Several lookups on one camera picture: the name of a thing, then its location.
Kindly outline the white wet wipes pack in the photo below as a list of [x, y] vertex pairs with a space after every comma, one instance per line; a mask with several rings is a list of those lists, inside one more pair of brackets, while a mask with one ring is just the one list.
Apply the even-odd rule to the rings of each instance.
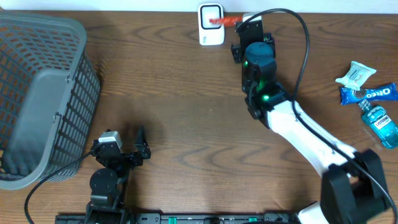
[[347, 74], [344, 77], [337, 78], [335, 82], [344, 85], [346, 88], [359, 91], [366, 80], [376, 72], [376, 69], [352, 61]]

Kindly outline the blue Oreo cookie pack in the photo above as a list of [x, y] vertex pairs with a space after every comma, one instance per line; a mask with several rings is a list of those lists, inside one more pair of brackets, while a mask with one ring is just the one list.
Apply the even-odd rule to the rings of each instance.
[[368, 101], [397, 101], [397, 85], [390, 83], [373, 89], [354, 90], [351, 88], [340, 88], [341, 105]]

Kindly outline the teal mouthwash bottle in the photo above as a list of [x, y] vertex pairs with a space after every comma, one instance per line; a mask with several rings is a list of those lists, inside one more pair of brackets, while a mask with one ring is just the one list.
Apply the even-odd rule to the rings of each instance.
[[368, 100], [362, 100], [358, 106], [363, 111], [361, 119], [379, 137], [382, 144], [388, 149], [397, 147], [397, 125], [387, 115], [381, 106], [373, 106]]

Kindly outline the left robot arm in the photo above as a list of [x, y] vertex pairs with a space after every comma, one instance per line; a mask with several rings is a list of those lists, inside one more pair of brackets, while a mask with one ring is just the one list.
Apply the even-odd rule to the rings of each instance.
[[122, 152], [123, 142], [117, 131], [107, 130], [93, 141], [90, 150], [103, 168], [90, 179], [90, 202], [86, 206], [84, 223], [134, 223], [134, 215], [124, 207], [124, 196], [130, 172], [151, 158], [145, 129], [138, 129], [133, 152]]

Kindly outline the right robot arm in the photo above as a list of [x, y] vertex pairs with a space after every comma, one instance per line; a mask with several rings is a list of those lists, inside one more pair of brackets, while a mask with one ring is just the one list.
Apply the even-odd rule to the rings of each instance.
[[395, 210], [379, 156], [359, 152], [309, 117], [276, 79], [274, 39], [261, 17], [236, 24], [239, 45], [231, 47], [242, 65], [242, 91], [251, 116], [282, 136], [322, 179], [321, 197], [290, 215], [289, 223], [366, 223]]

